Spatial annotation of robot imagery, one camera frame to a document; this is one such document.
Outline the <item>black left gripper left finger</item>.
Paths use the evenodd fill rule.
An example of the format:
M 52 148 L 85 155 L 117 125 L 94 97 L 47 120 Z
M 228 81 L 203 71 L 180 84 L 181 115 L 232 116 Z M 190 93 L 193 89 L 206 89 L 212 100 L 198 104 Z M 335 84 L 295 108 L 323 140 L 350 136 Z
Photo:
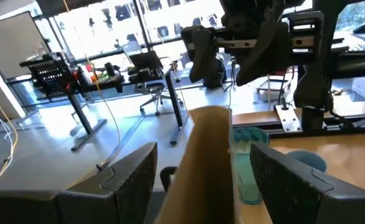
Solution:
M 66 190 L 0 190 L 0 223 L 143 223 L 157 160 L 148 142 Z

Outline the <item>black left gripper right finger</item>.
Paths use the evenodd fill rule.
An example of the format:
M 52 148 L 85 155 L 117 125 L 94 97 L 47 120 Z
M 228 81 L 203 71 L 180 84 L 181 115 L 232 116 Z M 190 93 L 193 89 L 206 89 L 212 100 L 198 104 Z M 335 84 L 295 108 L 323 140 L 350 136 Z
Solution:
M 365 189 L 260 143 L 250 163 L 273 223 L 365 224 Z

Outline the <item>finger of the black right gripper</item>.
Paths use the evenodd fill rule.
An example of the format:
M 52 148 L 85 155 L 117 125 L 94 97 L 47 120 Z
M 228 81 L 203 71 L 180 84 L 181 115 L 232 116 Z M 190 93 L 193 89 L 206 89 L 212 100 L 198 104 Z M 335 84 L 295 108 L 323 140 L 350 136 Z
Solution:
M 245 85 L 288 66 L 291 39 L 282 10 L 242 10 L 235 13 L 237 84 Z
M 215 31 L 203 26 L 185 27 L 181 31 L 181 38 L 193 63 L 189 74 L 193 83 L 210 77 L 218 70 Z

